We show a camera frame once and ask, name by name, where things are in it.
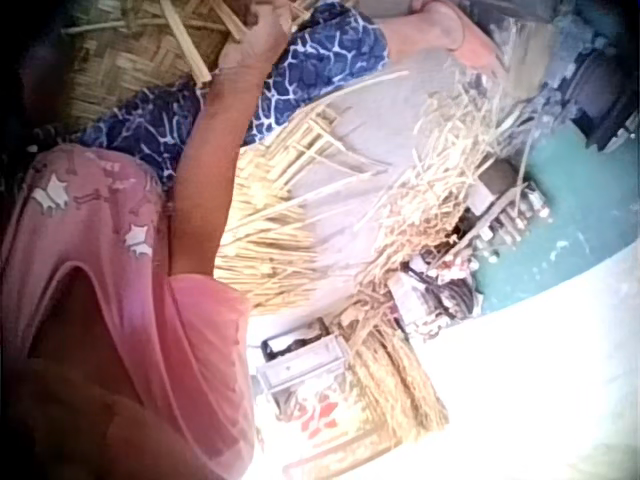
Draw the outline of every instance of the foot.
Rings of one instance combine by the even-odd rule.
[[[504,77],[498,47],[450,0],[413,0],[411,6],[460,63],[492,78]]]

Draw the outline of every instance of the woman's hand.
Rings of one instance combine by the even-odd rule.
[[[229,40],[218,65],[223,71],[255,71],[264,79],[287,46],[291,33],[291,7],[289,0],[271,0],[270,3],[254,5],[252,10],[257,16],[257,25],[249,29],[240,43]]]

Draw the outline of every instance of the bamboo strip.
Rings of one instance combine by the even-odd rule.
[[[203,84],[210,82],[211,73],[193,44],[191,37],[187,33],[187,29],[182,24],[182,20],[180,20],[178,12],[176,12],[171,0],[160,0],[160,7],[162,7],[162,13],[167,19],[169,27],[171,27],[176,40],[178,40],[178,44],[180,45],[187,63],[191,67],[191,73],[193,74],[194,80],[198,86],[202,86]]]
[[[166,18],[139,18],[134,20],[137,26],[154,26],[168,25]],[[187,27],[203,28],[215,32],[227,32],[227,27],[218,23],[203,22],[201,20],[183,20],[182,23]],[[63,28],[61,31],[66,35],[77,35],[79,33],[95,32],[98,30],[108,30],[111,28],[127,28],[127,22],[124,20],[113,20],[111,22],[93,23],[90,25],[79,25],[77,27]]]
[[[209,0],[213,10],[218,14],[222,23],[229,29],[236,42],[241,42],[248,29],[240,21],[236,14],[224,3],[223,0]]]

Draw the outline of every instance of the floor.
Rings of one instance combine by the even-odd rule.
[[[420,349],[451,423],[345,479],[640,474],[640,243]]]

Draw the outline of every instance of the white star print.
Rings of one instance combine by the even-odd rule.
[[[152,248],[146,243],[148,230],[148,225],[142,227],[134,224],[129,225],[129,233],[124,237],[124,245],[129,247],[129,251],[135,253],[136,257],[151,256],[153,253]]]
[[[36,200],[42,207],[42,213],[48,213],[49,209],[55,212],[57,209],[64,210],[69,203],[67,194],[67,182],[61,182],[55,173],[51,174],[46,190],[34,188],[31,198]]]

